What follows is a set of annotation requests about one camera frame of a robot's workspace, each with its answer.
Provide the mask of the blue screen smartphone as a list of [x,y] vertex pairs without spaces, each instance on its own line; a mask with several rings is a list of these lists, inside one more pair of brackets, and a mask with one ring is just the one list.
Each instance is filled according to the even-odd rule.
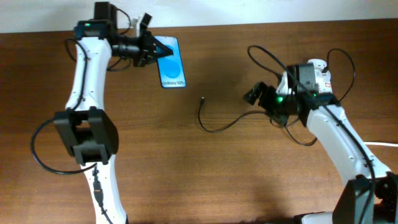
[[173,51],[172,55],[157,60],[161,87],[185,88],[187,83],[178,39],[172,36],[155,36],[155,38]]

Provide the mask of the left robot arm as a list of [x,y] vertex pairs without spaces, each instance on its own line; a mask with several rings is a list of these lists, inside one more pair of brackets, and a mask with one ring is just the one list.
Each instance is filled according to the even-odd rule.
[[116,180],[118,130],[104,108],[104,88],[112,57],[145,67],[173,54],[148,31],[151,15],[137,23],[135,36],[117,28],[119,9],[110,2],[96,2],[94,17],[79,21],[72,41],[76,44],[76,69],[65,111],[55,113],[54,125],[70,156],[84,174],[95,210],[96,223],[127,223]]

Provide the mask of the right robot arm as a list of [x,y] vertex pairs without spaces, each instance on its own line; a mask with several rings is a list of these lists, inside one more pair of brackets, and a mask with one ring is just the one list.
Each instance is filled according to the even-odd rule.
[[332,212],[294,216],[295,223],[397,223],[397,175],[365,145],[332,93],[326,62],[291,65],[279,86],[256,83],[244,96],[282,126],[296,115],[316,136],[345,187]]

